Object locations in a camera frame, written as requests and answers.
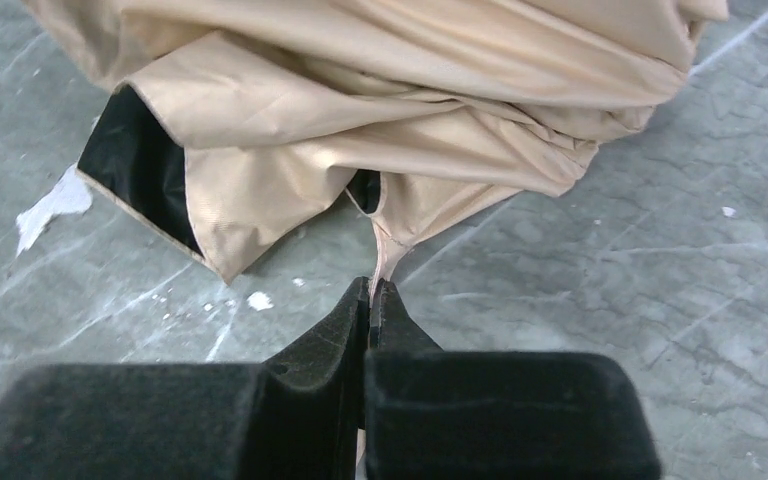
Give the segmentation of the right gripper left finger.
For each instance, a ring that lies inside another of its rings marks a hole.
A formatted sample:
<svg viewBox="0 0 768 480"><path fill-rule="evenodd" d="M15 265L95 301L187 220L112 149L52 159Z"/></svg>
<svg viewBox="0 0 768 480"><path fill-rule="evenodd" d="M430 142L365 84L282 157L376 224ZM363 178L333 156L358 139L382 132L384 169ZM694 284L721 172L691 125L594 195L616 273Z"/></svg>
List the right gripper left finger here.
<svg viewBox="0 0 768 480"><path fill-rule="evenodd" d="M0 400L0 479L351 479L368 281L256 363L48 364Z"/></svg>

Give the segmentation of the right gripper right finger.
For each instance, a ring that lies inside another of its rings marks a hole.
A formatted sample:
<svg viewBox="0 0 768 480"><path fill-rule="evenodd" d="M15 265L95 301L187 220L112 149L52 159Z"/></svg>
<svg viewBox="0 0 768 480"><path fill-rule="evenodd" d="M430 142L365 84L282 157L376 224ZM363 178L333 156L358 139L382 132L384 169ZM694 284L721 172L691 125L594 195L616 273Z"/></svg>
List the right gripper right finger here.
<svg viewBox="0 0 768 480"><path fill-rule="evenodd" d="M587 352L442 349L380 281L365 359L371 479L658 479L635 386Z"/></svg>

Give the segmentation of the beige folding umbrella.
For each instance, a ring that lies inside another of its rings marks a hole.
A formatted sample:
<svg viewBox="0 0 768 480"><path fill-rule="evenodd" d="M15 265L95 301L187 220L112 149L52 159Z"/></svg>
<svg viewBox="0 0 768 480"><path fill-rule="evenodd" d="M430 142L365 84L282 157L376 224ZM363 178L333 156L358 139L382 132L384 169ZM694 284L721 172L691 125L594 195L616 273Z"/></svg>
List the beige folding umbrella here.
<svg viewBox="0 0 768 480"><path fill-rule="evenodd" d="M375 277L560 196L685 85L724 1L30 1L108 103L79 174L231 281L342 195Z"/></svg>

